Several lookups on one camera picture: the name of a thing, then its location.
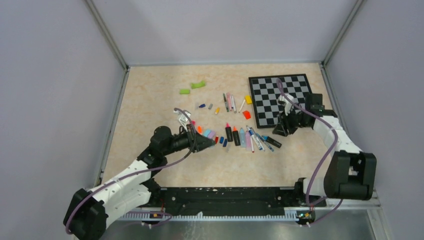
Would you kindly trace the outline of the green thin pen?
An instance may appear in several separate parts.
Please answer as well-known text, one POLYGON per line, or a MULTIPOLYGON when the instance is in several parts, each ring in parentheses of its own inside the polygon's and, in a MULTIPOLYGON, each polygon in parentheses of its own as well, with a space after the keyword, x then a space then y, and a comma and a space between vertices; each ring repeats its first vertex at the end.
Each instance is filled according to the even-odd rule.
POLYGON ((224 105, 225 105, 225 109, 227 112, 229 112, 229 105, 228 105, 228 101, 227 101, 227 96, 225 93, 222 94, 223 95, 223 101, 224 101, 224 105))

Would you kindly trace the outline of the pink black highlighter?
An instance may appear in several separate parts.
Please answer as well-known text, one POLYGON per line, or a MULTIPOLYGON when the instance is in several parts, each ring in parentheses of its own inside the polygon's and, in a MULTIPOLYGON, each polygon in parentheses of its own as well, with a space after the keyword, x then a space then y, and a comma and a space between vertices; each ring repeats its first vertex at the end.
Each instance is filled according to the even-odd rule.
POLYGON ((226 123, 226 126, 225 126, 225 133, 226 133, 227 141, 233 142, 234 141, 233 132, 232 132, 232 128, 231 128, 231 126, 228 122, 226 123))

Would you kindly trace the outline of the orange black highlighter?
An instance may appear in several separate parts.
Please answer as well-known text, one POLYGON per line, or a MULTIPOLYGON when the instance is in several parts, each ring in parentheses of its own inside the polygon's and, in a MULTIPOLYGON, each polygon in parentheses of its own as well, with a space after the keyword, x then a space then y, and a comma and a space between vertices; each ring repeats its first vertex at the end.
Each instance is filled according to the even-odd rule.
POLYGON ((232 130, 232 136, 235 146, 241 146, 240 134, 237 128, 234 126, 232 130))

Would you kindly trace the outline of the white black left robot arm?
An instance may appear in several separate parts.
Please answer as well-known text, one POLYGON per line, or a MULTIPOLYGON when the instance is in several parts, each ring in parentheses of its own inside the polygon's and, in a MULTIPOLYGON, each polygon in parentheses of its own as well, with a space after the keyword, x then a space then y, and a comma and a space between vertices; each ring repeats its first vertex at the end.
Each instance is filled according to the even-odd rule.
POLYGON ((100 239, 113 222, 135 207, 160 202, 159 191, 148 185, 154 175, 170 167, 167 155, 185 149, 197 153, 215 144, 191 124, 181 126, 177 134, 167 126, 157 127, 148 147, 127 168, 101 185, 73 194, 63 219, 65 232, 79 240, 100 239))

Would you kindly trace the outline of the light blue highlighter cap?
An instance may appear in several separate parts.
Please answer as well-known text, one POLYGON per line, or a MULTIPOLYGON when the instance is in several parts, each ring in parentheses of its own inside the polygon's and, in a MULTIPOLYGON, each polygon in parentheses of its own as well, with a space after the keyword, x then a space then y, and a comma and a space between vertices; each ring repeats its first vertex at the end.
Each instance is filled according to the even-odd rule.
POLYGON ((204 137, 208 137, 209 135, 210 135, 210 133, 211 133, 211 130, 210 129, 206 129, 204 132, 203 132, 203 136, 204 137))

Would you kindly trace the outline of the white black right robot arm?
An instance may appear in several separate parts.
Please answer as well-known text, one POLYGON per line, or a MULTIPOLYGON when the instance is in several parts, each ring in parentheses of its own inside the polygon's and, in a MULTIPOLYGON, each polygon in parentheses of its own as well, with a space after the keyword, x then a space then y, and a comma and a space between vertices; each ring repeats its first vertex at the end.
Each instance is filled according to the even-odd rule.
POLYGON ((280 95, 277 102, 283 109, 277 116, 273 134, 287 137, 300 128, 311 128, 327 148, 307 183, 293 192, 294 202, 307 206, 314 196, 370 200, 377 158, 350 139, 335 111, 323 105, 322 94, 308 94, 304 107, 296 104, 288 94, 280 95))

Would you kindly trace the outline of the blue thin pen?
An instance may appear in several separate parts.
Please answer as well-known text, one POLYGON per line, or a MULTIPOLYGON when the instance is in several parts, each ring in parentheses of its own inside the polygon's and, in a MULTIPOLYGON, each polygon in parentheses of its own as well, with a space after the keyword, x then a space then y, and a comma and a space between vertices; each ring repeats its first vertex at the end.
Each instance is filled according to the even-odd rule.
POLYGON ((257 137, 266 145, 266 147, 271 151, 274 152, 274 149, 271 147, 271 145, 266 142, 266 140, 258 133, 256 133, 257 137))

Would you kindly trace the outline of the light blue highlighter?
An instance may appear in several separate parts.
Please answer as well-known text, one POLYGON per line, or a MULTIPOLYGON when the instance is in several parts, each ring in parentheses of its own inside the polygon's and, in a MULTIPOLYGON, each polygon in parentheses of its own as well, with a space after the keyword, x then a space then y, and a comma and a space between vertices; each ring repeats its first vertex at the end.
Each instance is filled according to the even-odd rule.
POLYGON ((239 131, 240 146, 246 148, 246 133, 243 128, 239 131))

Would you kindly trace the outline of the pink pastel highlighter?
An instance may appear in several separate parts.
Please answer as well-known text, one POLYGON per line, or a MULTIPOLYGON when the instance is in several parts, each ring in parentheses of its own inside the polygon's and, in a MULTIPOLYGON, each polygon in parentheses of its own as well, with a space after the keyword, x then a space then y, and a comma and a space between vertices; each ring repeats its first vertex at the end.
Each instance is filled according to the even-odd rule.
POLYGON ((250 136, 251 136, 250 132, 249 132, 249 131, 247 131, 247 132, 245 133, 245 140, 246 140, 246 150, 247 150, 247 151, 249 151, 249 152, 251 152, 251 141, 250 141, 250 136))

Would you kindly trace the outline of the red white thin pen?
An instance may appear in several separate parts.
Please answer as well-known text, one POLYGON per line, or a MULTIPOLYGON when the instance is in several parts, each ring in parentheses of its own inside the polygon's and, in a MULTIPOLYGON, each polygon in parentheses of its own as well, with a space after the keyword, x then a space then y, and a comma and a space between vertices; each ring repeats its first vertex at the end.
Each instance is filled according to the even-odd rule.
POLYGON ((255 152, 255 143, 254 143, 254 138, 253 138, 253 135, 251 135, 250 136, 250 149, 251 149, 251 152, 252 153, 254 153, 255 152))

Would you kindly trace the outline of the grey cap white marker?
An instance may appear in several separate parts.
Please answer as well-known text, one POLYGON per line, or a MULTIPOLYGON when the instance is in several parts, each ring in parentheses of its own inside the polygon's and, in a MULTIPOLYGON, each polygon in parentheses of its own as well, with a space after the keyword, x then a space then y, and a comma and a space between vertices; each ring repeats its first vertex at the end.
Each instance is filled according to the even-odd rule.
POLYGON ((233 95, 231 95, 230 98, 231 98, 231 106, 232 106, 233 112, 236 114, 237 113, 237 106, 236 106, 236 103, 235 103, 235 98, 234 98, 233 95))

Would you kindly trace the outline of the pink translucent pen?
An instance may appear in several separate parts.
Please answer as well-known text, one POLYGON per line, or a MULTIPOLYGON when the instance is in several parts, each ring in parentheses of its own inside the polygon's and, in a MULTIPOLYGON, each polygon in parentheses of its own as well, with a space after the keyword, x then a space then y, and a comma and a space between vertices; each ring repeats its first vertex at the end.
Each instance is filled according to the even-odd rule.
POLYGON ((228 104, 228 110, 230 112, 232 112, 233 111, 232 97, 231 97, 231 94, 229 92, 226 93, 226 100, 227 100, 227 104, 228 104))

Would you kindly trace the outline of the lilac highlighter cap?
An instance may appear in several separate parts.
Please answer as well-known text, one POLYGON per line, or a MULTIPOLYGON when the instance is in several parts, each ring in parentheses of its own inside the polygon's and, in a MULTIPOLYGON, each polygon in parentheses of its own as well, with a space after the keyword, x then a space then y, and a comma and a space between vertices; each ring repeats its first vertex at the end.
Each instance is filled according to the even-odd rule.
POLYGON ((216 136, 216 132, 215 131, 210 131, 209 135, 207 136, 209 139, 214 139, 216 136))

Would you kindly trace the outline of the black blue marker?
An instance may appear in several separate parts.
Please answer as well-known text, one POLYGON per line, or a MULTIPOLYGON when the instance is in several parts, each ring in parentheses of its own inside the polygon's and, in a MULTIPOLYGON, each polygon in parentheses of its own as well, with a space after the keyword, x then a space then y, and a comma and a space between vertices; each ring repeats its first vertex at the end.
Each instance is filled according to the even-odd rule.
POLYGON ((272 145, 276 148, 281 148, 281 146, 282 146, 282 144, 280 142, 278 142, 277 140, 273 139, 270 136, 263 135, 262 138, 265 140, 265 142, 269 143, 270 145, 272 145))

